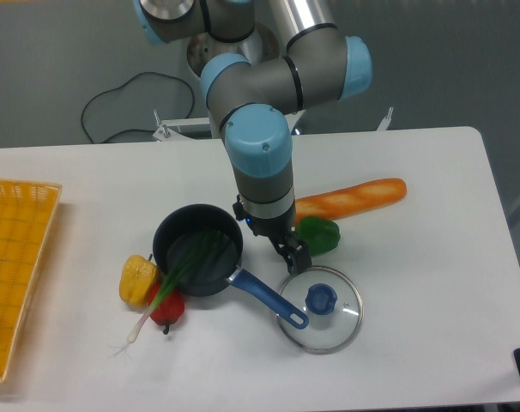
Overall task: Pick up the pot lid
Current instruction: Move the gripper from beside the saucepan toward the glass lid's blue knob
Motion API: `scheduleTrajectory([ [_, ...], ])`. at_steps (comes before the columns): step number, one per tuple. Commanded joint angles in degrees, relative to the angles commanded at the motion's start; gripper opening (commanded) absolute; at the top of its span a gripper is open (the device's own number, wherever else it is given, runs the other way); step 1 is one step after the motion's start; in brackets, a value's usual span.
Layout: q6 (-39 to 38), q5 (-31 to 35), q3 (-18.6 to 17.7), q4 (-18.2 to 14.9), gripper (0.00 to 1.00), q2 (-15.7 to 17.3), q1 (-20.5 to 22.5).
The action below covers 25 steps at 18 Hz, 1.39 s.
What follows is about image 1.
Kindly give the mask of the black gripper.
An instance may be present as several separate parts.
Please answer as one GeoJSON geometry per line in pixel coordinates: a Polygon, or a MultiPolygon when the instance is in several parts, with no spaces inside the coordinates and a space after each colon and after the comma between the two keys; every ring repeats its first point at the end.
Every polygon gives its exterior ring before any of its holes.
{"type": "Polygon", "coordinates": [[[245,209],[246,199],[237,195],[233,204],[233,212],[238,221],[245,221],[255,236],[267,237],[275,250],[284,258],[289,274],[305,272],[312,266],[309,246],[304,240],[298,243],[293,236],[295,204],[286,201],[282,209],[273,216],[273,203],[259,204],[261,212],[269,212],[270,217],[251,214],[245,209]]]}

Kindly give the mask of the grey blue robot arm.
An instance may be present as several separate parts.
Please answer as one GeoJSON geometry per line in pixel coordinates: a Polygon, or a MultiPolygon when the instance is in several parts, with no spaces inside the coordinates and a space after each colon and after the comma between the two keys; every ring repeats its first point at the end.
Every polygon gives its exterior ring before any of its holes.
{"type": "Polygon", "coordinates": [[[287,115],[364,92],[372,81],[365,43],[342,34],[325,1],[270,3],[286,52],[255,62],[238,51],[210,54],[199,74],[210,127],[238,187],[238,220],[270,240],[291,274],[311,266],[296,218],[287,115]]]}

